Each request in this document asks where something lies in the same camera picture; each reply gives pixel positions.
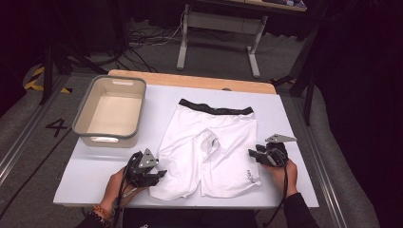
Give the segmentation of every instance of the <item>logo on shorts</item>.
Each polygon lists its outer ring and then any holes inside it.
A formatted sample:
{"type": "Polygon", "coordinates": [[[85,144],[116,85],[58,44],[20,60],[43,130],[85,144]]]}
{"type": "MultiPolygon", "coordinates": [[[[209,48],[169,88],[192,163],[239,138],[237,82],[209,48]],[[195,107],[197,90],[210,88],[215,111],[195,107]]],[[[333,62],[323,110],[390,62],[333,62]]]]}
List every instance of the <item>logo on shorts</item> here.
{"type": "Polygon", "coordinates": [[[253,179],[253,175],[251,174],[251,171],[248,169],[248,170],[246,170],[247,171],[247,174],[246,174],[246,176],[248,177],[248,179],[252,182],[252,183],[255,183],[255,180],[253,179]]]}

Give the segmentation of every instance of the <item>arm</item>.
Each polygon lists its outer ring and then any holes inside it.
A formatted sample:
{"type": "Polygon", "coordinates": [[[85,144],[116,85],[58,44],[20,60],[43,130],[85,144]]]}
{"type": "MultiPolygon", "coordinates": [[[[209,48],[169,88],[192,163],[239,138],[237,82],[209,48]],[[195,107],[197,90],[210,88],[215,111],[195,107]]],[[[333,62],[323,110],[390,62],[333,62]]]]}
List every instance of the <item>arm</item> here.
{"type": "MultiPolygon", "coordinates": [[[[262,165],[273,176],[273,181],[282,193],[284,188],[284,168],[262,165]]],[[[288,188],[284,202],[284,214],[289,228],[316,228],[317,222],[311,215],[302,195],[297,191],[297,166],[287,162],[288,188]]]]}
{"type": "MultiPolygon", "coordinates": [[[[119,172],[110,176],[109,182],[107,183],[104,197],[99,205],[94,205],[94,210],[88,212],[86,218],[76,227],[76,228],[104,228],[105,221],[111,222],[113,213],[113,201],[119,196],[119,188],[121,185],[122,177],[124,175],[124,168],[119,170],[119,172]]],[[[134,187],[127,185],[125,180],[124,186],[125,193],[132,190],[134,187]]],[[[131,200],[145,188],[139,188],[130,194],[128,197],[122,199],[121,207],[124,208],[131,200]]]]}

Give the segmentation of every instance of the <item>desk foot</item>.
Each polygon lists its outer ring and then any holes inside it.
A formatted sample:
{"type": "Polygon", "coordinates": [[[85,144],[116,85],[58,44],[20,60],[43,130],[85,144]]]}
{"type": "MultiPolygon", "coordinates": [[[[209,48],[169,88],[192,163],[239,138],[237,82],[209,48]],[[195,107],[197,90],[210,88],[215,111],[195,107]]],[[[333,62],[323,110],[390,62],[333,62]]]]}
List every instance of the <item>desk foot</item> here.
{"type": "Polygon", "coordinates": [[[184,59],[186,58],[186,50],[187,50],[187,45],[181,46],[181,49],[179,50],[179,57],[178,57],[178,63],[177,63],[178,70],[184,69],[184,59]]]}
{"type": "Polygon", "coordinates": [[[249,63],[251,64],[252,73],[254,78],[260,78],[260,72],[258,68],[258,63],[256,62],[255,53],[251,53],[251,47],[247,47],[249,63]]]}

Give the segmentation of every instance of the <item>table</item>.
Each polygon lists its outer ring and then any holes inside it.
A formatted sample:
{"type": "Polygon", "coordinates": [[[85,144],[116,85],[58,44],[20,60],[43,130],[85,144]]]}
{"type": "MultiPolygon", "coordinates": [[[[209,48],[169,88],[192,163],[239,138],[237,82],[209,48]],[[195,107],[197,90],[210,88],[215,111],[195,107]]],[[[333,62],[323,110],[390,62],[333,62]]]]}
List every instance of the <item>table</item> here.
{"type": "MultiPolygon", "coordinates": [[[[306,8],[284,6],[277,3],[266,3],[261,0],[227,0],[227,2],[236,2],[247,5],[262,6],[266,8],[276,8],[282,10],[306,11],[306,8]]],[[[223,16],[211,13],[203,13],[191,11],[191,5],[186,4],[184,7],[183,20],[182,20],[182,42],[178,56],[177,69],[184,69],[184,61],[187,51],[187,29],[188,27],[201,28],[201,29],[215,29],[231,32],[239,32],[244,34],[255,35],[254,43],[248,46],[247,53],[249,63],[252,68],[252,75],[254,78],[259,78],[259,67],[256,61],[255,52],[258,48],[261,35],[266,26],[267,15],[262,15],[260,19],[246,19],[232,16],[223,16]]]]}
{"type": "MultiPolygon", "coordinates": [[[[212,106],[222,101],[231,108],[253,107],[258,120],[257,143],[279,133],[293,136],[281,100],[272,85],[159,73],[111,70],[109,75],[143,78],[147,82],[138,143],[133,148],[86,146],[78,140],[53,200],[65,206],[89,206],[98,203],[111,174],[125,166],[130,156],[149,148],[158,158],[158,147],[175,105],[181,97],[212,106]]],[[[290,158],[298,165],[298,190],[309,207],[318,207],[317,197],[296,142],[286,144],[290,158]]],[[[270,175],[261,168],[261,187],[232,199],[202,198],[198,190],[186,199],[164,201],[140,193],[127,207],[137,208],[271,208],[281,199],[270,175]]]]}

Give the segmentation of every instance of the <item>white shorts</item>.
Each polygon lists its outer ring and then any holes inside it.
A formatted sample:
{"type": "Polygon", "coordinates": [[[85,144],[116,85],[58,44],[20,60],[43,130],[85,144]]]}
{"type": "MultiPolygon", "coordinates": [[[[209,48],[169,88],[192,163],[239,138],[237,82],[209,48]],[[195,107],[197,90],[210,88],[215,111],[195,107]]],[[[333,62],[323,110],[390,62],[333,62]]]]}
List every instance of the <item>white shorts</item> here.
{"type": "Polygon", "coordinates": [[[257,121],[251,107],[212,108],[182,99],[166,129],[158,170],[167,170],[150,196],[187,197],[201,183],[202,196],[233,198],[259,186],[259,168],[249,156],[255,148],[257,121]]]}

